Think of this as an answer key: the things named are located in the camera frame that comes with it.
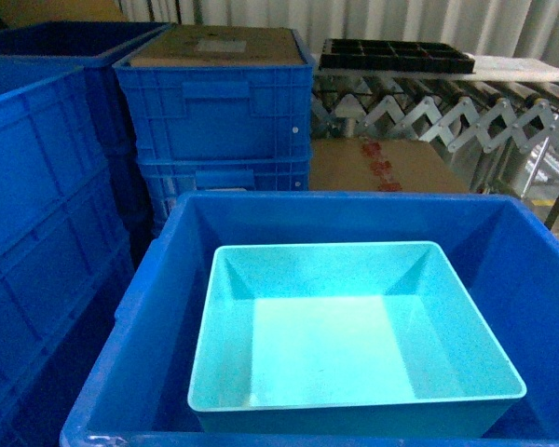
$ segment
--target crate rim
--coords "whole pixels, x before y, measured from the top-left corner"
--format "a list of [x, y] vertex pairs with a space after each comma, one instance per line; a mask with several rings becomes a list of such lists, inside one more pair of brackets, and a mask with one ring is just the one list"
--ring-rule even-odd
[[[14, 28], [14, 29], [10, 29], [10, 30], [2, 30], [0, 31], [1, 35], [4, 34], [15, 34], [16, 32], [19, 32], [20, 30], [24, 29], [24, 30], [29, 30], [29, 29], [38, 29], [41, 27], [45, 27], [47, 25], [53, 24], [53, 23], [99, 23], [99, 24], [120, 24], [120, 23], [126, 23], [128, 24], [128, 26], [131, 26], [133, 23], [139, 23], [139, 22], [129, 22], [129, 21], [89, 21], [89, 20], [48, 20], [48, 21], [43, 21], [41, 23], [37, 23], [34, 25], [30, 25], [24, 28]], [[119, 58], [120, 55], [117, 54], [120, 51], [124, 50], [125, 47], [127, 47], [128, 45], [134, 44], [137, 41], [141, 41], [143, 39], [145, 39], [146, 37], [153, 37], [156, 34], [161, 33], [162, 31], [170, 28], [170, 24], [169, 23], [160, 23], [160, 26], [156, 27], [155, 29], [153, 29], [152, 31], [143, 33], [143, 34], [139, 34], [136, 37], [127, 40], [126, 42], [123, 42], [122, 44], [119, 44], [115, 47], [111, 47], [110, 49], [104, 51], [103, 53], [100, 53], [98, 55], [95, 56], [40, 56], [40, 55], [3, 55], [0, 54], [0, 60], [5, 60], [5, 61], [12, 61], [12, 60], [16, 60], [16, 61], [29, 61], [29, 62], [33, 62], [33, 61], [37, 61], [40, 63], [45, 63], [45, 61], [50, 61], [50, 62], [57, 62], [57, 63], [62, 63], [62, 64], [72, 64], [72, 65], [80, 65], [83, 68], [103, 68], [106, 67], [108, 65], [113, 64], [113, 62], [116, 62]]]
[[[16, 65], [16, 64], [21, 64], [21, 65], [37, 65], [37, 63], [34, 63], [32, 61], [11, 61], [10, 59], [3, 59], [0, 60], [0, 63], [3, 63], [4, 65]], [[7, 93], [2, 93], [0, 94], [0, 102], [3, 101], [8, 101], [12, 98], [18, 97], [23, 93], [26, 93], [28, 91], [32, 91], [36, 88], [41, 88], [43, 86], [46, 86], [48, 84], [52, 84], [55, 81], [58, 81], [60, 79], [64, 79], [66, 77], [69, 77], [71, 75], [76, 75], [76, 74], [80, 74], [83, 72], [83, 67], [82, 66], [77, 66], [74, 65], [73, 63], [67, 63], [64, 64], [62, 66], [62, 72], [59, 74], [55, 74], [49, 77], [45, 77], [44, 79], [41, 79], [39, 81], [35, 81], [31, 84], [27, 84], [24, 87], [19, 87], [19, 88], [14, 88], [12, 90], [9, 90]]]

